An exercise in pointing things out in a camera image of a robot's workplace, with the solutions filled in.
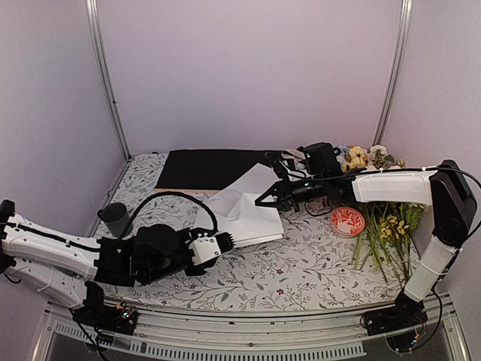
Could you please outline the white wrapping paper sheet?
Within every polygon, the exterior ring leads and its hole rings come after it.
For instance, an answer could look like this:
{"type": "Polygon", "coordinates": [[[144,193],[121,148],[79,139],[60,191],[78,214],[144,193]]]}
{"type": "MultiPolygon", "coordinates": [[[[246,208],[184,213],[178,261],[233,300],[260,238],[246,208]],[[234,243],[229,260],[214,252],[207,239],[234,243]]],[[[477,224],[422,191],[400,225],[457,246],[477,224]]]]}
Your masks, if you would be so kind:
{"type": "Polygon", "coordinates": [[[219,231],[230,233],[236,248],[283,237],[278,210],[255,205],[255,200],[277,180],[274,170],[258,163],[233,184],[204,201],[216,216],[219,231]]]}

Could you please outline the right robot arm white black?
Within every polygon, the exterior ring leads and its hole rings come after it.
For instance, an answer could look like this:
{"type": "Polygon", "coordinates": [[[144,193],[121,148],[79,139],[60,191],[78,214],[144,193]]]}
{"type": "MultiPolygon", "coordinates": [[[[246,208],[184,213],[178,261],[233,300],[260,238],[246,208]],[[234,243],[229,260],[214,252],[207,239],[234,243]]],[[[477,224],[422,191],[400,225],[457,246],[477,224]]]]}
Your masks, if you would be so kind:
{"type": "Polygon", "coordinates": [[[359,239],[369,243],[375,269],[390,265],[402,286],[405,299],[389,310],[388,318],[394,327],[404,328],[418,314],[415,302],[431,292],[480,227],[473,223],[477,202],[467,183],[471,178],[452,160],[424,168],[362,168],[297,180],[284,174],[255,204],[290,211],[326,197],[341,204],[341,213],[352,205],[365,222],[359,239]],[[411,244],[426,211],[433,215],[434,229],[419,264],[413,266],[411,244]]]}

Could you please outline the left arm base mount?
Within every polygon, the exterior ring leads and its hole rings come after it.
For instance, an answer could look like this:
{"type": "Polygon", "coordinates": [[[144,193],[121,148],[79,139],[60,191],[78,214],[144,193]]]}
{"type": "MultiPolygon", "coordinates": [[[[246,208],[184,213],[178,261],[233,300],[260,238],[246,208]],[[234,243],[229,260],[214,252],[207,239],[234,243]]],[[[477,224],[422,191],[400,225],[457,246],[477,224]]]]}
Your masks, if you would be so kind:
{"type": "Polygon", "coordinates": [[[87,281],[85,286],[86,298],[80,308],[73,310],[73,320],[95,330],[133,335],[138,323],[137,308],[125,302],[107,305],[104,303],[104,291],[98,284],[87,281]]]}

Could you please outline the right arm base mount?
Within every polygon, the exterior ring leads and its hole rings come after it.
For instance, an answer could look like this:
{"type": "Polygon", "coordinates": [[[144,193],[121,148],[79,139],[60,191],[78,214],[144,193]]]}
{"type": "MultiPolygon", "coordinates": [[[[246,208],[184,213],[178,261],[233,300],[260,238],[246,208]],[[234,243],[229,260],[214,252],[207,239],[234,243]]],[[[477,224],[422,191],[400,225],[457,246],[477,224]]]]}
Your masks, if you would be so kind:
{"type": "Polygon", "coordinates": [[[427,320],[423,301],[415,302],[401,292],[393,306],[364,312],[359,323],[369,336],[408,329],[386,339],[394,352],[408,353],[418,344],[427,320]]]}

